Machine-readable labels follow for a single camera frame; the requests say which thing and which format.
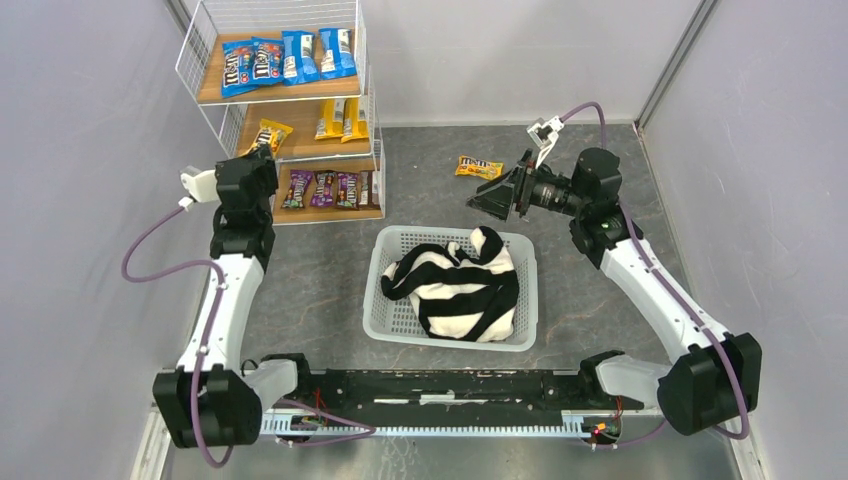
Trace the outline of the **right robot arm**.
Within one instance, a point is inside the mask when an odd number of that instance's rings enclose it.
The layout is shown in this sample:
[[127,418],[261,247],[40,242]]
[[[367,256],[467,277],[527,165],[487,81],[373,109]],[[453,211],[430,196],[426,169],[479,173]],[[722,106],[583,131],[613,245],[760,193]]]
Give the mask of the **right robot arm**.
[[620,160],[598,147],[583,150],[571,175],[554,173],[531,151],[508,173],[479,186],[467,206],[499,220],[532,207],[569,217],[573,244],[638,309],[669,362],[634,359],[617,350],[580,365],[593,392],[657,407],[676,432],[713,428],[734,440],[751,433],[762,348],[750,333],[733,334],[700,307],[661,264],[620,202]]

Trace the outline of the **purple m&m bag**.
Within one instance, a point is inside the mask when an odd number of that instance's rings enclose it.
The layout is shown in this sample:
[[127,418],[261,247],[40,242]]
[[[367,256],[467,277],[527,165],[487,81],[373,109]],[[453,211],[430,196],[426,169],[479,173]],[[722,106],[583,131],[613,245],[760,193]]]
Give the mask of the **purple m&m bag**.
[[316,171],[314,173],[315,190],[310,199],[311,207],[327,208],[335,203],[334,184],[337,172],[332,170]]
[[308,170],[291,170],[290,184],[285,192],[281,207],[283,209],[303,209],[306,207],[306,193],[314,178],[314,172]]
[[339,209],[359,209],[359,174],[353,172],[338,172],[335,207]]

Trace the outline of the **blue candy bag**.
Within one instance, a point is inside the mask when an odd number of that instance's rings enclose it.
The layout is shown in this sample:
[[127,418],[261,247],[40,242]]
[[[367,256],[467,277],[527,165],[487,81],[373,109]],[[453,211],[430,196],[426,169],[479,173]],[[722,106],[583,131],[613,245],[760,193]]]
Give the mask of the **blue candy bag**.
[[319,81],[320,73],[313,57],[315,34],[307,31],[282,31],[282,40],[282,83],[294,86]]
[[322,80],[352,77],[357,74],[353,55],[353,31],[347,28],[319,30],[323,56],[320,63]]

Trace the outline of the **yellow m&m bag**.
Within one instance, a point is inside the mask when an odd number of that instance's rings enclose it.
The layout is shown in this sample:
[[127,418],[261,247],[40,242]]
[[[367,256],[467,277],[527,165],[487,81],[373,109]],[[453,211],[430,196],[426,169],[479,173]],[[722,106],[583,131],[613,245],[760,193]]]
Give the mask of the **yellow m&m bag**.
[[455,169],[456,176],[473,176],[486,181],[498,178],[503,173],[504,164],[479,160],[471,156],[460,155]]
[[293,131],[294,128],[289,125],[262,118],[259,122],[259,130],[250,147],[247,149],[247,153],[267,146],[270,149],[272,157],[278,158],[282,145]]

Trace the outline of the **blue m&m bag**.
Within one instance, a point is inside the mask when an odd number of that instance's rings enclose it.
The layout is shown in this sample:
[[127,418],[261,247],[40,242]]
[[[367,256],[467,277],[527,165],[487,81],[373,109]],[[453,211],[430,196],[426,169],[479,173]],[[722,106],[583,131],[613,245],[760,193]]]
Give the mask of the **blue m&m bag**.
[[281,65],[284,43],[281,39],[253,37],[253,57],[250,66],[251,86],[276,85],[282,82]]
[[259,88],[251,80],[254,46],[251,40],[224,42],[221,96],[224,99],[252,92]]

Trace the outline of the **purple m&m bag top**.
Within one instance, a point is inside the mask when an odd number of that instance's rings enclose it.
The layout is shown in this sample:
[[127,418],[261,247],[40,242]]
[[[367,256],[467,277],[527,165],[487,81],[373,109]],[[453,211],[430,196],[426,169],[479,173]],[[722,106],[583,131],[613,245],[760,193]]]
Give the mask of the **purple m&m bag top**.
[[291,170],[290,184],[285,192],[281,207],[283,209],[303,209],[306,207],[306,193],[314,178],[314,172],[308,170]]

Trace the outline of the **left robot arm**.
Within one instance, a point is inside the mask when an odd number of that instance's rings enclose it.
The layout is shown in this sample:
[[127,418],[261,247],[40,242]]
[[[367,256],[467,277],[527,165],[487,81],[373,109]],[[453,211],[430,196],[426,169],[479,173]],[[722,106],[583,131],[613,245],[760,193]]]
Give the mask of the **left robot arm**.
[[209,284],[184,353],[152,388],[155,403],[176,447],[235,447],[254,443],[263,414],[296,391],[292,355],[271,355],[250,373],[239,359],[250,308],[266,274],[275,241],[271,199],[278,187],[272,152],[254,147],[210,170],[180,175],[188,198],[181,207],[214,203]]

